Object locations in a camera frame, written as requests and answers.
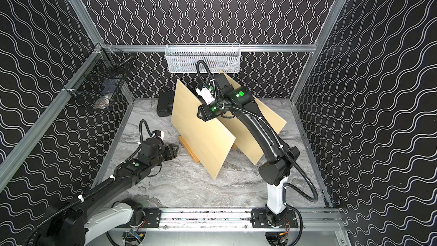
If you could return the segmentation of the plywood board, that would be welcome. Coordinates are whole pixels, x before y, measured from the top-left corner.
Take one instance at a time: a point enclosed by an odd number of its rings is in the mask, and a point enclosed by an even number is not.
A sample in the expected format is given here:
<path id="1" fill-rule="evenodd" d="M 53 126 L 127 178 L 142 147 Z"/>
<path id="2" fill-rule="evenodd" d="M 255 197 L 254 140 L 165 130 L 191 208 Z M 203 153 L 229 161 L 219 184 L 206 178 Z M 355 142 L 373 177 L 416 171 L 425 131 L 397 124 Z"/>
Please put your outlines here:
<path id="1" fill-rule="evenodd" d="M 209 175 L 216 179 L 236 138 L 219 120 L 199 119 L 200 105 L 199 99 L 178 80 L 171 123 Z"/>
<path id="2" fill-rule="evenodd" d="M 254 164 L 265 157 L 267 165 L 289 167 L 284 156 L 289 146 L 279 137 L 286 121 L 224 72 L 216 78 L 226 103 L 218 119 L 236 137 L 235 145 Z"/>

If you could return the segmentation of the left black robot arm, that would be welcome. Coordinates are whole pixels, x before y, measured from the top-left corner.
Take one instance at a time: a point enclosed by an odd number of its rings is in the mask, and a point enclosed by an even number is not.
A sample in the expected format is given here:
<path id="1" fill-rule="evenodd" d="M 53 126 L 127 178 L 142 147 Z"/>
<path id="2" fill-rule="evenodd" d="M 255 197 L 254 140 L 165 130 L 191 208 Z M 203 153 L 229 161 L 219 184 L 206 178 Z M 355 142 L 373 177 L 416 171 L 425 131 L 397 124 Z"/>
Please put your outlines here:
<path id="1" fill-rule="evenodd" d="M 148 134 L 148 138 L 140 138 L 138 148 L 115 167 L 109 178 L 77 197 L 50 205 L 23 244 L 85 246 L 120 225 L 141 226 L 144 222 L 143 206 L 133 200 L 123 200 L 114 207 L 114 222 L 109 220 L 109 215 L 99 214 L 98 210 L 143 179 L 153 177 L 154 168 L 177 157 L 178 145 L 164 143 L 162 131 L 148 131 Z"/>

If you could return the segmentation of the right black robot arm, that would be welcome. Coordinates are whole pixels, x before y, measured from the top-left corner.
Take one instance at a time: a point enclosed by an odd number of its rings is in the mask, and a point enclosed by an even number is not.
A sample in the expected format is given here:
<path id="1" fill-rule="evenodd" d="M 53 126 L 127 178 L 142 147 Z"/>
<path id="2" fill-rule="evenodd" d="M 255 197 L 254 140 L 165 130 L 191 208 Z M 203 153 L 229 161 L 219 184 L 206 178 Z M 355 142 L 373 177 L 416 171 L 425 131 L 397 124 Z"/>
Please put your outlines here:
<path id="1" fill-rule="evenodd" d="M 260 176 L 267 183 L 267 204 L 260 221 L 273 228 L 282 227 L 287 213 L 293 209 L 285 200 L 288 188 L 313 203 L 319 199 L 316 187 L 297 164 L 299 149 L 290 147 L 280 138 L 247 87 L 234 88 L 224 74 L 213 75 L 206 62 L 198 60 L 196 63 L 198 74 L 201 67 L 205 68 L 208 75 L 206 79 L 200 79 L 201 83 L 212 95 L 213 101 L 200 105 L 197 117 L 207 122 L 214 118 L 225 117 L 229 112 L 231 118 L 238 119 L 247 128 L 267 159 L 258 169 Z M 312 192 L 311 195 L 287 181 L 292 168 L 295 168 L 306 181 Z"/>

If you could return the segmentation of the black plastic tool case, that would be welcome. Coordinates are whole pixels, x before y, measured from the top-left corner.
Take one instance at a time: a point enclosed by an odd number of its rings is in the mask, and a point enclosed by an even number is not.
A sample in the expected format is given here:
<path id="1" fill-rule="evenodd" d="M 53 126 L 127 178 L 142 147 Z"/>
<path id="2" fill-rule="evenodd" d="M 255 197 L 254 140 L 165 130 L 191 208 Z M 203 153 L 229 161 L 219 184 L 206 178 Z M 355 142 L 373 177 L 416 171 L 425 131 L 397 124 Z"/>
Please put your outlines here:
<path id="1" fill-rule="evenodd" d="M 159 117 L 168 117 L 173 112 L 175 91 L 162 92 L 159 95 L 157 103 L 157 115 Z"/>

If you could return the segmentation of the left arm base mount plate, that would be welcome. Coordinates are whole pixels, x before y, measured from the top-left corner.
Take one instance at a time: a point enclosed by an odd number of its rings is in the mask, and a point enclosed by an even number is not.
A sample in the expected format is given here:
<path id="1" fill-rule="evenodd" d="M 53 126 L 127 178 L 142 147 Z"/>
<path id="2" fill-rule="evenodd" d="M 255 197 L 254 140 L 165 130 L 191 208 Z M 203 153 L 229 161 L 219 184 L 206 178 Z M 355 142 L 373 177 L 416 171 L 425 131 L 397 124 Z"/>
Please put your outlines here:
<path id="1" fill-rule="evenodd" d="M 161 216 L 159 208 L 135 209 L 128 225 L 133 228 L 158 228 Z"/>

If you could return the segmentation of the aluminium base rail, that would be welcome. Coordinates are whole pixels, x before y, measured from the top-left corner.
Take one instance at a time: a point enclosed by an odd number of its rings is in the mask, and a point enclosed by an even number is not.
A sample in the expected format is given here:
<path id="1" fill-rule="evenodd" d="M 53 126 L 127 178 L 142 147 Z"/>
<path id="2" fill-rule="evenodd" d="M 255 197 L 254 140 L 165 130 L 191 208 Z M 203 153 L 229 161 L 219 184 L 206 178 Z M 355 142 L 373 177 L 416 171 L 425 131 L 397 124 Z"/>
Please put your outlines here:
<path id="1" fill-rule="evenodd" d="M 103 211 L 114 222 L 112 210 Z M 118 238 L 111 236 L 109 243 L 114 246 L 145 246 L 152 244 L 153 235 L 173 232 L 195 233 L 260 233 L 262 238 L 272 246 L 285 246 L 303 233 L 313 232 L 322 236 L 325 232 L 333 233 L 337 246 L 348 246 L 350 240 L 341 227 L 341 216 L 333 209 L 309 209 L 295 212 L 298 228 L 253 228 L 250 222 L 251 210 L 256 208 L 163 208 L 158 228 L 133 228 L 128 224 L 120 225 L 106 232 L 117 232 Z"/>

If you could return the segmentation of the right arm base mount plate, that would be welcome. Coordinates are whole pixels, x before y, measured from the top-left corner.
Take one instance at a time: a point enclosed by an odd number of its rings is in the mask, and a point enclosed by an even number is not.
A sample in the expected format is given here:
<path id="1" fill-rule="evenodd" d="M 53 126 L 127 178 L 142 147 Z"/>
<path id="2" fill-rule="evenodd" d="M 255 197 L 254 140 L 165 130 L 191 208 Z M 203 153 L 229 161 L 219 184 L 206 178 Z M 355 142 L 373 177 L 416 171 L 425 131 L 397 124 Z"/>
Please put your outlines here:
<path id="1" fill-rule="evenodd" d="M 279 214 L 274 214 L 267 207 L 251 210 L 250 222 L 253 228 L 298 228 L 298 219 L 294 211 L 284 209 Z"/>

